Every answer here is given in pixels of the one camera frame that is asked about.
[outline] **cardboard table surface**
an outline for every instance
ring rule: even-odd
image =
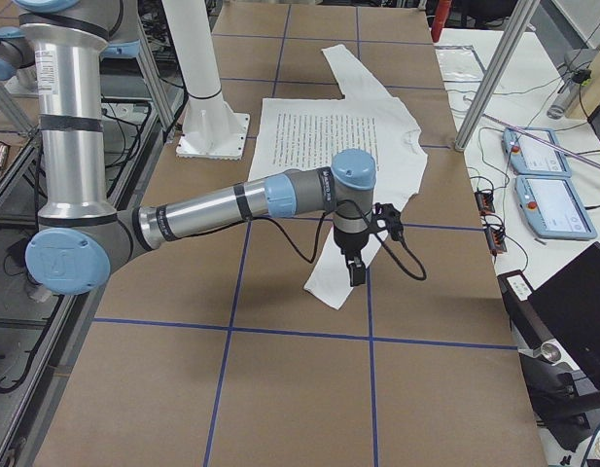
[[[333,310],[269,223],[164,245],[111,279],[35,465],[546,465],[424,14],[229,3],[214,42],[226,100],[252,115],[244,157],[175,142],[144,203],[244,180],[263,97],[340,98],[320,49],[344,43],[422,127],[403,219],[429,279],[382,251]],[[316,219],[283,225],[311,248]]]

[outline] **metal rod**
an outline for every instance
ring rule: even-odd
[[[519,0],[513,11],[507,29],[503,33],[501,42],[492,56],[487,73],[476,92],[475,100],[466,114],[466,118],[457,133],[454,148],[456,151],[464,151],[469,141],[473,137],[475,128],[478,125],[487,104],[492,98],[494,90],[498,86],[513,52],[520,42],[522,34],[526,30],[531,17],[535,13],[541,0]]]
[[[526,136],[527,138],[534,139],[535,141],[537,141],[539,143],[542,143],[542,144],[548,146],[549,148],[552,148],[555,151],[558,151],[559,153],[563,153],[563,154],[565,154],[566,156],[568,156],[570,158],[576,159],[577,161],[581,161],[583,163],[591,165],[592,167],[600,169],[600,163],[598,163],[596,161],[592,161],[592,160],[590,160],[590,159],[588,159],[588,158],[580,155],[579,153],[574,153],[574,152],[572,152],[572,151],[570,151],[568,149],[562,148],[561,146],[557,146],[556,144],[553,144],[553,143],[551,143],[549,141],[545,141],[543,138],[540,138],[540,137],[538,137],[538,136],[536,136],[536,135],[534,135],[532,133],[529,133],[529,132],[525,131],[524,129],[522,129],[519,126],[510,125],[510,124],[508,124],[506,122],[500,121],[497,118],[492,117],[492,116],[487,115],[487,114],[481,114],[481,115],[483,117],[485,117],[487,120],[489,120],[491,122],[494,122],[495,124],[504,126],[505,128],[509,128],[509,129],[511,129],[511,130],[513,130],[513,131],[515,131],[517,133],[522,134],[523,136]]]
[[[34,133],[34,125],[29,121],[25,112],[0,82],[0,110],[12,122],[21,136],[30,137]]]
[[[140,53],[137,56],[137,63],[140,66],[140,71],[144,77],[144,83],[146,83],[148,92],[153,99],[153,105],[155,105],[155,110],[157,110],[161,124],[165,130],[170,131],[173,135],[172,128],[170,128],[172,126],[172,121],[174,120],[172,108],[168,103],[167,94],[163,90],[163,84],[159,79],[159,69],[155,63],[151,48],[148,45],[142,21],[138,19],[137,23],[140,38]]]

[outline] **white pole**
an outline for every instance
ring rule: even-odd
[[[163,0],[190,100],[177,154],[241,159],[250,123],[225,102],[204,0]]]

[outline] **black bracket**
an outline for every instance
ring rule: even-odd
[[[376,203],[367,235],[384,231],[388,231],[393,240],[402,240],[404,225],[401,222],[401,211],[395,209],[392,204]],[[361,249],[343,250],[342,253],[345,255],[345,264],[349,270],[349,285],[356,287],[364,284],[367,281],[367,266],[362,261]]]
[[[395,241],[400,241],[404,233],[404,225],[401,222],[401,211],[397,210],[392,204],[375,204],[373,215],[371,217],[371,226],[369,232],[378,234],[388,231],[390,237]]]

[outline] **black tape band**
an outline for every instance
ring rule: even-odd
[[[208,100],[208,99],[212,99],[213,97],[220,95],[222,93],[222,88],[220,88],[220,90],[218,90],[215,94],[211,94],[208,95],[206,97],[198,97],[197,95],[193,95],[190,92],[188,92],[189,97],[193,97],[194,99],[198,99],[198,100]]]
[[[103,124],[97,119],[41,114],[40,129],[55,131],[93,131],[95,133],[102,133]]]
[[[248,198],[245,197],[245,188],[243,188],[242,183],[237,183],[232,186],[234,190],[234,195],[237,198],[237,207],[239,208],[239,214],[241,214],[241,219],[244,221],[252,220],[252,211],[250,210],[250,205],[248,204]]]
[[[179,237],[174,234],[172,229],[170,229],[170,224],[167,222],[167,216],[165,215],[166,209],[167,205],[157,208],[157,211],[155,212],[155,215],[157,216],[157,226],[166,241],[178,240]]]
[[[79,31],[88,32],[95,36],[109,41],[109,31],[101,26],[91,22],[81,21],[79,19],[61,17],[50,13],[24,13],[18,17],[21,26],[24,24],[50,24],[52,26],[69,27]]]
[[[135,238],[137,238],[138,243],[142,248],[146,251],[153,251],[151,245],[148,244],[146,238],[144,238],[144,233],[142,232],[142,225],[140,224],[140,208],[136,207],[131,212],[131,224],[133,225],[133,233],[135,234]]]
[[[321,195],[323,199],[323,210],[330,214],[336,210],[335,177],[329,167],[319,169],[319,182],[321,183]]]
[[[94,227],[111,224],[118,220],[117,214],[101,217],[83,217],[81,219],[57,219],[52,217],[39,217],[39,224],[47,227]]]

